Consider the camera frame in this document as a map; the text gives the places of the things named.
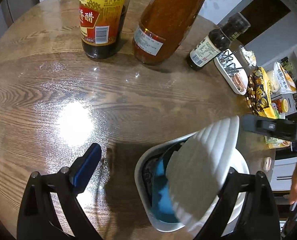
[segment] plastic bag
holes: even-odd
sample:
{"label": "plastic bag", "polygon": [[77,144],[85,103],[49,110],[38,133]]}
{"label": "plastic bag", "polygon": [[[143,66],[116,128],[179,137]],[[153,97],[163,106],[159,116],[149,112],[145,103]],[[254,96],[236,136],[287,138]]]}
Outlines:
{"label": "plastic bag", "polygon": [[266,135],[264,135],[264,137],[265,137],[266,144],[269,144],[269,143],[280,144],[280,143],[283,143],[283,141],[284,141],[282,139],[274,138],[274,137],[269,137],[269,136],[266,136]]}
{"label": "plastic bag", "polygon": [[274,63],[274,69],[267,72],[271,81],[271,91],[278,94],[296,93],[296,86],[290,75],[280,63]]}
{"label": "plastic bag", "polygon": [[255,80],[256,112],[263,117],[276,119],[271,102],[271,82],[262,67],[253,70]]}

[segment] yellow snack bag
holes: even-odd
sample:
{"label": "yellow snack bag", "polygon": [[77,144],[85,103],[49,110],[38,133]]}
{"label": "yellow snack bag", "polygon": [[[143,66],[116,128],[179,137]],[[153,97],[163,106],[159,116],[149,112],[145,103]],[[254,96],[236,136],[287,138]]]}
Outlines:
{"label": "yellow snack bag", "polygon": [[256,111],[260,116],[276,119],[271,102],[271,82],[262,67],[253,70],[255,79]]}

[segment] screw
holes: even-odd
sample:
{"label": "screw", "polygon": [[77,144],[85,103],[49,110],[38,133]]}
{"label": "screw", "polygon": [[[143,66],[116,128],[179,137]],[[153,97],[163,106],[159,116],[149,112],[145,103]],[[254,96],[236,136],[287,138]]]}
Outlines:
{"label": "screw", "polygon": [[264,178],[264,177],[265,177],[265,173],[262,172],[262,171],[258,171],[258,175],[259,175],[261,178]]}
{"label": "screw", "polygon": [[37,176],[38,176],[38,172],[37,171],[33,171],[32,174],[31,174],[31,177],[33,179],[35,179]]}
{"label": "screw", "polygon": [[61,173],[67,173],[69,171],[69,167],[63,167],[63,168],[61,168]]}

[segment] barcode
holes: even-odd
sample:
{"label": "barcode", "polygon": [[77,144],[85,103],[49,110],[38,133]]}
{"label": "barcode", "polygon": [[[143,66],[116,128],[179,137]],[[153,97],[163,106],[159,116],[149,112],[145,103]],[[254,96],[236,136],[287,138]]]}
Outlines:
{"label": "barcode", "polygon": [[96,26],[95,27],[95,43],[103,44],[108,41],[109,26]]}
{"label": "barcode", "polygon": [[199,65],[199,64],[202,64],[202,60],[198,57],[197,54],[195,54],[193,57],[192,57],[192,61],[196,64],[196,65]]}

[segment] round table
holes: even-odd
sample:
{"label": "round table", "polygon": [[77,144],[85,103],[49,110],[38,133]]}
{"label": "round table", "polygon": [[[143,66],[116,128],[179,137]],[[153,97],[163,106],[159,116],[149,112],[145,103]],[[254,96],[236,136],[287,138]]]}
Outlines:
{"label": "round table", "polygon": [[[185,229],[155,230],[134,168],[150,147],[233,115],[250,113],[213,62],[195,72],[187,53],[215,25],[198,16],[178,50],[159,66],[133,56],[132,37],[150,0],[131,0],[119,52],[92,61],[81,44],[78,0],[45,0],[0,39],[0,220],[15,236],[21,198],[33,171],[57,172],[92,142],[103,158],[78,200],[104,239],[191,239]],[[274,159],[263,137],[243,144],[251,173]],[[71,232],[56,194],[58,217]]]}

